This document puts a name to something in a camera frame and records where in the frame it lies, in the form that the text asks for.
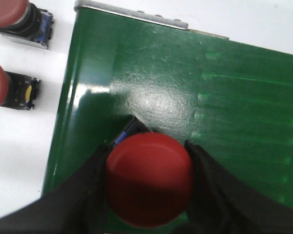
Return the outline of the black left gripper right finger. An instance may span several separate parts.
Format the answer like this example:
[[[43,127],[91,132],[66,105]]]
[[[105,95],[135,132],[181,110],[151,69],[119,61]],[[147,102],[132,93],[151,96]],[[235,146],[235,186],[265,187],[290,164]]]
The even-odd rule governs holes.
[[[251,188],[201,146],[185,141],[194,169],[190,224],[205,234],[293,234],[293,209]]]

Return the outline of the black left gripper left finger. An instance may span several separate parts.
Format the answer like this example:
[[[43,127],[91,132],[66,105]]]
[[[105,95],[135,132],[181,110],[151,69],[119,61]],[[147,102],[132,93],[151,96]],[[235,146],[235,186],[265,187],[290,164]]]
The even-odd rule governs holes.
[[[0,218],[0,234],[102,234],[107,207],[105,162],[99,146],[66,181],[30,205]]]

